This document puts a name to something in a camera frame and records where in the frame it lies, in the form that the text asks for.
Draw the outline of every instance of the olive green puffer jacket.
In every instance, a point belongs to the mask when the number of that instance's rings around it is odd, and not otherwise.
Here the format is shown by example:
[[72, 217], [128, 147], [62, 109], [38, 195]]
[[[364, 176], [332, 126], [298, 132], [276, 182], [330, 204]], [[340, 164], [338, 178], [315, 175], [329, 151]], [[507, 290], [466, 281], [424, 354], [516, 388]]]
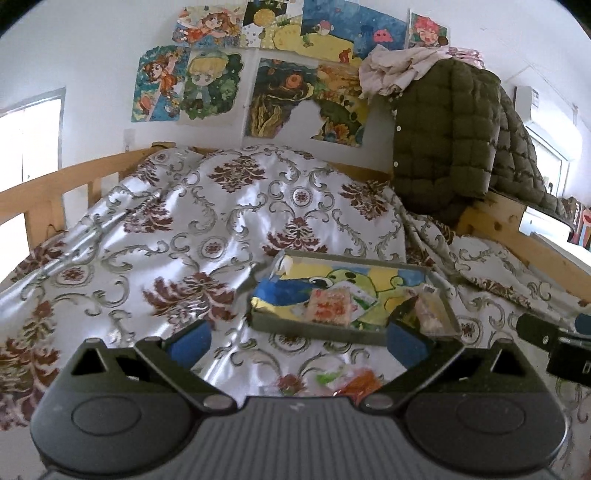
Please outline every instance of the olive green puffer jacket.
[[392, 183], [410, 211], [454, 225], [492, 189], [564, 221], [564, 207], [545, 192], [531, 138], [496, 75], [440, 60], [390, 102]]

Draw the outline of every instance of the wooden bed frame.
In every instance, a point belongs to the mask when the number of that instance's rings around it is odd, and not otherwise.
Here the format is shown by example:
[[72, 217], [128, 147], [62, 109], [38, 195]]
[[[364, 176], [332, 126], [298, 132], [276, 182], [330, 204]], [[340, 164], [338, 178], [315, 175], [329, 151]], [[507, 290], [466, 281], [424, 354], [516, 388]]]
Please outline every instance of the wooden bed frame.
[[[29, 248], [33, 250], [47, 240], [53, 231], [65, 228], [65, 193], [87, 185], [88, 207], [92, 207], [102, 196], [104, 177], [116, 173], [121, 180], [149, 155], [175, 146], [173, 142], [156, 142], [150, 148], [76, 164], [0, 192], [0, 225], [23, 213]], [[199, 147], [192, 150], [203, 155], [216, 151]], [[383, 171], [330, 164], [355, 180], [389, 181], [391, 178], [389, 173]], [[474, 207], [466, 209], [457, 232], [498, 241], [526, 265], [538, 268], [575, 296], [591, 302], [591, 276], [555, 250], [519, 232], [524, 211], [525, 207], [517, 202], [489, 194], [485, 202], [475, 202]]]

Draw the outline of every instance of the bed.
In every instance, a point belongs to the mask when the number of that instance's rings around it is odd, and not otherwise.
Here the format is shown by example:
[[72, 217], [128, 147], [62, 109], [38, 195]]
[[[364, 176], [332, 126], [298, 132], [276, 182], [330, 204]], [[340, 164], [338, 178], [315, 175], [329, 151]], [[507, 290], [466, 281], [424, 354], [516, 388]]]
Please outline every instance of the bed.
[[[102, 179], [114, 173], [119, 184], [102, 196]], [[279, 380], [305, 394], [311, 373], [340, 365], [370, 368], [383, 381], [404, 372], [383, 348], [248, 327], [248, 293], [283, 248], [431, 268], [446, 286], [465, 344], [485, 348], [514, 338], [537, 368], [571, 426], [554, 469], [584, 478], [590, 391], [546, 375], [547, 357], [515, 338], [515, 322], [531, 310], [572, 327], [588, 301], [537, 277], [523, 250], [516, 256], [486, 238], [505, 233], [499, 220], [490, 231], [478, 223], [487, 217], [470, 211], [461, 229], [484, 238], [456, 235], [407, 212], [388, 179], [287, 147], [212, 151], [165, 142], [0, 193], [0, 222], [24, 213], [32, 250], [0, 284], [0, 478], [42, 471], [28, 422], [86, 337], [127, 346], [207, 319], [214, 346], [193, 370], [239, 402]], [[61, 196], [81, 185], [88, 213], [64, 232]]]

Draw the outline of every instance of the girl drawing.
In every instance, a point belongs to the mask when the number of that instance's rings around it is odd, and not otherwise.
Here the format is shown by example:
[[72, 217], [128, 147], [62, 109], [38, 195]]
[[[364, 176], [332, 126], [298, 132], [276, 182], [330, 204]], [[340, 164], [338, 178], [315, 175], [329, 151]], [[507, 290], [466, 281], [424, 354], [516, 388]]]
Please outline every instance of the girl drawing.
[[207, 38], [211, 37], [216, 45], [231, 46], [235, 43], [235, 38], [240, 36], [241, 22], [237, 12], [224, 8], [202, 18], [199, 14], [199, 11], [190, 12], [186, 8], [183, 10], [173, 35], [175, 42], [188, 46], [207, 46]]
[[140, 60], [132, 121], [177, 120], [188, 49], [159, 47]]

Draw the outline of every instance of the pink cloth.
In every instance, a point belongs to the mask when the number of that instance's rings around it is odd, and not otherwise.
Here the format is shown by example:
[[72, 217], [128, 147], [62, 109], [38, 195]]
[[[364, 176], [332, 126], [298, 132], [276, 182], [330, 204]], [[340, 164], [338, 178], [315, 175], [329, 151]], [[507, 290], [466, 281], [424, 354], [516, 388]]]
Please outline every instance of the pink cloth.
[[402, 92], [413, 80], [422, 78], [439, 60], [454, 57], [479, 69], [484, 62], [477, 50], [456, 47], [416, 47], [388, 50], [377, 45], [359, 67], [363, 93], [360, 98], [376, 94], [388, 96]]

